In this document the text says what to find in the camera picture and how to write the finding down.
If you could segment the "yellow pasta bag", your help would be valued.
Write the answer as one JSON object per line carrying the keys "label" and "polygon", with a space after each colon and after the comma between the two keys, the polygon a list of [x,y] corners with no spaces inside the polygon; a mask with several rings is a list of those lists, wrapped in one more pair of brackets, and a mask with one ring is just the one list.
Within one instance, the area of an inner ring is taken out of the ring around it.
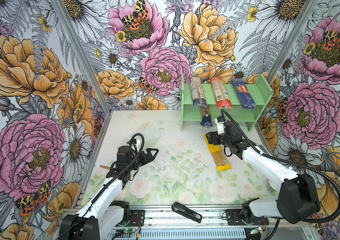
{"label": "yellow pasta bag", "polygon": [[213,157],[217,170],[220,172],[230,170],[232,168],[231,164],[227,161],[226,155],[224,154],[222,147],[220,145],[209,144],[207,135],[205,135],[205,140],[209,148],[209,151]]}

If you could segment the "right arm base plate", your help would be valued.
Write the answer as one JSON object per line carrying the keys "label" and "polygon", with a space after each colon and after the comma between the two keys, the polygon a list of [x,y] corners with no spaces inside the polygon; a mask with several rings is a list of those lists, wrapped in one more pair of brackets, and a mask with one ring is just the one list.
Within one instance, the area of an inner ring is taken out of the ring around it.
{"label": "right arm base plate", "polygon": [[243,209],[227,209],[222,219],[228,222],[229,226],[267,226],[269,220],[266,217],[255,217],[252,213]]}

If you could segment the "blue Barilla spaghetti bag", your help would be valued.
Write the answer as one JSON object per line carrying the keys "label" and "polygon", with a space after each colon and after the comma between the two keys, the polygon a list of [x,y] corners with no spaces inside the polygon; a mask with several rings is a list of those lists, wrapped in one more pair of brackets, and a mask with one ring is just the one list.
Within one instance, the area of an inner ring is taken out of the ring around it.
{"label": "blue Barilla spaghetti bag", "polygon": [[244,110],[254,110],[256,103],[253,100],[247,86],[243,79],[233,78],[231,79],[231,84],[234,88],[237,98]]}

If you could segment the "blue and clear spaghetti bag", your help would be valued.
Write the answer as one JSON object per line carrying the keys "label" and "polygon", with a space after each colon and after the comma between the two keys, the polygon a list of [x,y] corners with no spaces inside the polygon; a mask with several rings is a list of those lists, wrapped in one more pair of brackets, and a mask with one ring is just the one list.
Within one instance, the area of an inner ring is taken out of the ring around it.
{"label": "blue and clear spaghetti bag", "polygon": [[208,107],[200,106],[201,123],[200,125],[205,128],[212,128],[212,118]]}

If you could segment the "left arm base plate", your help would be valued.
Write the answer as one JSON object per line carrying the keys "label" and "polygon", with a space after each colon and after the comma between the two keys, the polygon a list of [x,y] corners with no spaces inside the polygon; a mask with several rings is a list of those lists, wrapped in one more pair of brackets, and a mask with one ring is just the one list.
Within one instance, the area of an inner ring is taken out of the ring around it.
{"label": "left arm base plate", "polygon": [[117,224],[118,227],[143,227],[145,223],[145,210],[131,210],[128,219]]}

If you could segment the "red spaghetti bag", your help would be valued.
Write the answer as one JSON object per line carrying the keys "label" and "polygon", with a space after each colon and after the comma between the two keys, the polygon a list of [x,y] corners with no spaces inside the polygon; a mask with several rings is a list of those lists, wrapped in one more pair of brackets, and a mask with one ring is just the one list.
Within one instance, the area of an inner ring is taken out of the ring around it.
{"label": "red spaghetti bag", "polygon": [[222,78],[210,78],[219,109],[231,109],[232,103]]}

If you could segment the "clear spaghetti bag dark ends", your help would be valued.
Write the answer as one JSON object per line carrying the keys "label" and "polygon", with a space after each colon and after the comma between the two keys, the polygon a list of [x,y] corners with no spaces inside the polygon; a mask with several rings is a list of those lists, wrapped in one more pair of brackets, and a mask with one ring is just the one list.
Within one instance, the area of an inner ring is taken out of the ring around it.
{"label": "clear spaghetti bag dark ends", "polygon": [[194,107],[206,108],[208,106],[202,85],[200,78],[191,78],[190,88]]}

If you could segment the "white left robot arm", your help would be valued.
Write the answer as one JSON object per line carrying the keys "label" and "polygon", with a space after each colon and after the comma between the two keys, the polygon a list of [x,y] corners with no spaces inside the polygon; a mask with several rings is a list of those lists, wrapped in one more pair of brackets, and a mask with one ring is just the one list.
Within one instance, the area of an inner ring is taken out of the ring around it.
{"label": "white left robot arm", "polygon": [[130,219],[130,204],[116,201],[131,180],[131,172],[155,160],[158,149],[129,146],[118,148],[117,160],[112,164],[103,187],[76,214],[66,215],[57,240],[103,240],[118,224]]}

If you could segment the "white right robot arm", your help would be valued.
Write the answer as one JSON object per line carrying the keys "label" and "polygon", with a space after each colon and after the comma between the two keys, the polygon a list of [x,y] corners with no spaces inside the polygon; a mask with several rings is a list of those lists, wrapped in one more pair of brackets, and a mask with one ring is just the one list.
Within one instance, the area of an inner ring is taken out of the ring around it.
{"label": "white right robot arm", "polygon": [[243,203],[241,215],[244,222],[272,217],[296,224],[320,211],[314,179],[266,157],[265,152],[248,140],[237,124],[219,122],[218,130],[207,133],[206,140],[210,145],[229,148],[233,155],[267,177],[271,188],[278,193],[275,200],[254,198]]}

